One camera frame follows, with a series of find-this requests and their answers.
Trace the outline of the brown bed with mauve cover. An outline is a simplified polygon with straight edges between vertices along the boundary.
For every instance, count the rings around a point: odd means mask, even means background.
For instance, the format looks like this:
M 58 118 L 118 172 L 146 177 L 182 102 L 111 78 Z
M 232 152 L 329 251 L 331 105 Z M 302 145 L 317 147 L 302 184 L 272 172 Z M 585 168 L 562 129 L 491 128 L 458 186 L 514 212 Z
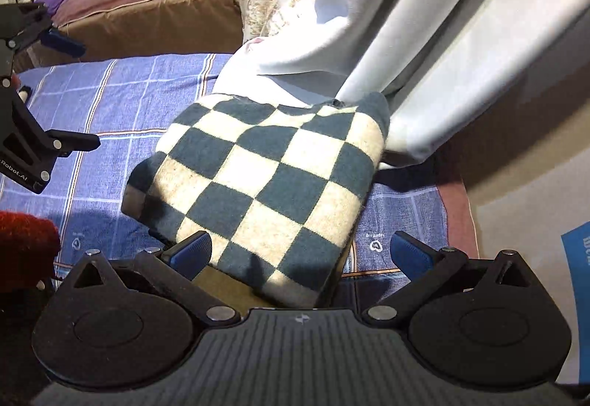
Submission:
M 236 0 L 63 0 L 52 22 L 85 45 L 86 62 L 233 53 L 243 38 Z

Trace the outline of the red orange garment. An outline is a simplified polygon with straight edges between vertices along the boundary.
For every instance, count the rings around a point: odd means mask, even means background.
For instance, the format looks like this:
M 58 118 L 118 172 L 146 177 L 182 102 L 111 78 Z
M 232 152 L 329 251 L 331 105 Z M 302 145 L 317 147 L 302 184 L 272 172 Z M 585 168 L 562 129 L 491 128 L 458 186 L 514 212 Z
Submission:
M 1 292 L 34 289 L 54 278 L 54 259 L 61 250 L 54 223 L 12 211 L 1 212 Z

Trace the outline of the dark green checkered sweater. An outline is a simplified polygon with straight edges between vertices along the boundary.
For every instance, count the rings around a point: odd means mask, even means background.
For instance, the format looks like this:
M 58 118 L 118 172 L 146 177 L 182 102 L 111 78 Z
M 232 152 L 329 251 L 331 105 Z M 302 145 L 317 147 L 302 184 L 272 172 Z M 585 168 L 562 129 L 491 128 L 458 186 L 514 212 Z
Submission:
M 312 307 L 350 241 L 389 120 L 380 93 L 308 107 L 204 96 L 133 169 L 121 209 L 172 242 L 207 232 L 213 267 Z

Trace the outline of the blue paper sheet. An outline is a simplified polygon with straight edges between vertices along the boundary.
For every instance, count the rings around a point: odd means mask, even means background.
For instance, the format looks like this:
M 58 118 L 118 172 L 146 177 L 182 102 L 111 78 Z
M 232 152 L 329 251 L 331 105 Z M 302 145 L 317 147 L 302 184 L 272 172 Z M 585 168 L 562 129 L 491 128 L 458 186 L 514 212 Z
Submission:
M 589 378 L 589 223 L 563 234 L 561 239 L 576 304 L 580 377 L 586 381 Z

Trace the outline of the white quilt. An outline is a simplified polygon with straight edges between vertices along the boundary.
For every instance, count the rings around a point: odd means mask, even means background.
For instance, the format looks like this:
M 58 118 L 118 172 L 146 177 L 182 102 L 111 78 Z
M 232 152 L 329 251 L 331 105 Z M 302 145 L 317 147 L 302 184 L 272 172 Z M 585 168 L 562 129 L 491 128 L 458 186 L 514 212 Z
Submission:
M 376 91 L 385 161 L 427 159 L 487 110 L 589 0 L 313 0 L 272 37 L 243 41 L 217 93 L 259 103 L 350 104 Z

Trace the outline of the blue plaid bed sheet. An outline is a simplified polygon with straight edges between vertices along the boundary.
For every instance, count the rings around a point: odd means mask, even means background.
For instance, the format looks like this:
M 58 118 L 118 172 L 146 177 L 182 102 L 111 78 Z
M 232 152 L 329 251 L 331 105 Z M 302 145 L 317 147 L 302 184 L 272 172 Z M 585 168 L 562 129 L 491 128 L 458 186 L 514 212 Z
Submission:
M 211 93 L 227 62 L 223 53 L 155 55 L 40 67 L 20 76 L 31 89 L 29 108 L 46 129 L 96 134 L 98 149 L 58 160 L 49 185 L 34 194 L 1 182 L 1 206 L 51 220 L 62 248 L 55 266 L 65 276 L 81 254 L 97 248 L 111 259 L 132 256 L 154 239 L 120 210 L 131 170 L 151 154 L 175 117 Z M 450 216 L 428 160 L 378 174 L 361 216 L 342 283 L 398 288 L 390 241 L 404 231 L 433 248 L 448 245 Z

